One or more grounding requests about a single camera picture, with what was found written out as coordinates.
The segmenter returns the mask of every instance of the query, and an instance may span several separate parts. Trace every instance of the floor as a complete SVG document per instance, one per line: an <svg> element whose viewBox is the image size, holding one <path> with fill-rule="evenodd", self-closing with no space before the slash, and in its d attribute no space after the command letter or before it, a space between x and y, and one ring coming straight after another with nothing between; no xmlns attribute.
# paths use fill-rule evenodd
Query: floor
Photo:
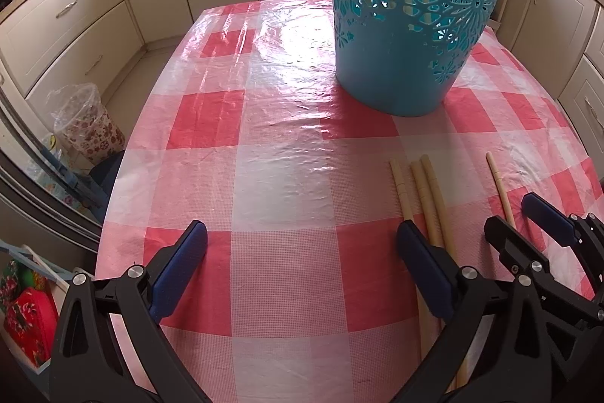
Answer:
<svg viewBox="0 0 604 403"><path fill-rule="evenodd" d="M107 110L126 139L130 138L138 116L174 49L175 46L147 52L109 100Z"/></svg>

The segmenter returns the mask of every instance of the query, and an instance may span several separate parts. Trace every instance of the blue pad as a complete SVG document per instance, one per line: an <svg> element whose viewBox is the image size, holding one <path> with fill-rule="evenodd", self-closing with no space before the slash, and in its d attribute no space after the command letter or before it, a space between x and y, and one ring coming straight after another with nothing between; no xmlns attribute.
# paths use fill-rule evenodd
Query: blue pad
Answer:
<svg viewBox="0 0 604 403"><path fill-rule="evenodd" d="M531 192L522 199L522 213L563 248L575 246L575 226L561 211Z"/></svg>
<svg viewBox="0 0 604 403"><path fill-rule="evenodd" d="M448 323L455 312L453 286L434 260L429 249L431 246L410 221L399 226L396 246L430 312Z"/></svg>
<svg viewBox="0 0 604 403"><path fill-rule="evenodd" d="M153 285L149 313L156 323L170 316L208 248L208 231L195 224Z"/></svg>

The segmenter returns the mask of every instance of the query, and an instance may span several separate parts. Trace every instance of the cabinet handle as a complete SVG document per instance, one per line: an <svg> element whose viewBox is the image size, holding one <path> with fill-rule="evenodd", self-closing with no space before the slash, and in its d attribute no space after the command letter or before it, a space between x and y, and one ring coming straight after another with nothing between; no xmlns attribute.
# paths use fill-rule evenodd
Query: cabinet handle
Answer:
<svg viewBox="0 0 604 403"><path fill-rule="evenodd" d="M585 104L587 105L587 107L589 108L589 111L591 113L591 116L593 118L596 119L596 122L598 122L598 125L600 125L600 130L602 130L602 133L604 133L604 124L602 123L602 121L600 120L600 117L598 117L597 112L594 110L594 107L591 105L590 100L587 99L587 96L585 96Z"/></svg>
<svg viewBox="0 0 604 403"><path fill-rule="evenodd" d="M101 63L101 60L103 60L103 55L101 55L99 58L97 58L97 61L92 65L92 67L90 69L88 69L84 73L84 75L87 76L88 74L90 74L92 72L92 70Z"/></svg>
<svg viewBox="0 0 604 403"><path fill-rule="evenodd" d="M67 4L59 13L57 13L57 15L55 16L56 19L61 18L61 16L65 16L68 12L70 12L72 10L72 8L77 4L77 0L70 2L69 4Z"/></svg>

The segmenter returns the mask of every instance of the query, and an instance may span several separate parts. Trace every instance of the silver screw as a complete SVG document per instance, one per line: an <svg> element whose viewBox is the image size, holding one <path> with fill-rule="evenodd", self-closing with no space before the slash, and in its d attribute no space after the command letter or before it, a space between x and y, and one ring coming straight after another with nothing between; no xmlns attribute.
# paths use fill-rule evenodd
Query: silver screw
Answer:
<svg viewBox="0 0 604 403"><path fill-rule="evenodd" d="M83 273L78 273L74 277L74 285L82 285L86 281L86 275Z"/></svg>
<svg viewBox="0 0 604 403"><path fill-rule="evenodd" d="M143 267L141 267L140 265L135 265L133 267L130 267L130 269L128 270L128 276L130 278L138 278L143 275L144 271L145 269Z"/></svg>
<svg viewBox="0 0 604 403"><path fill-rule="evenodd" d="M473 269L471 266L465 266L461 269L461 275L463 275L468 280L474 280L476 277L478 277L478 272L476 272L476 270Z"/></svg>
<svg viewBox="0 0 604 403"><path fill-rule="evenodd" d="M529 287L529 285L532 284L530 277L526 275L520 275L518 281L520 282L520 285L524 285L525 287Z"/></svg>

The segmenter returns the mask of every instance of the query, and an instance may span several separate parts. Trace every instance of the red and white tablecloth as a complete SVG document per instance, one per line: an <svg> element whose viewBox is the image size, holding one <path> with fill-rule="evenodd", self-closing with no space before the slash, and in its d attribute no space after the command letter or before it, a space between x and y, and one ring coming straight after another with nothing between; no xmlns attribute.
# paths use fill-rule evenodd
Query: red and white tablecloth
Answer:
<svg viewBox="0 0 604 403"><path fill-rule="evenodd" d="M485 219L502 215L492 151L519 230L560 281L590 291L572 253L529 225L519 204L535 191L566 214L604 217L596 172L493 32L439 109L409 119L339 87L332 16L330 0L203 13L149 96L111 197L98 278L146 264L192 219L207 225L205 260L162 326L215 403L388 402L416 368L416 291L394 250L391 157L413 183L408 163L430 156L460 263L505 278L482 236Z"/></svg>

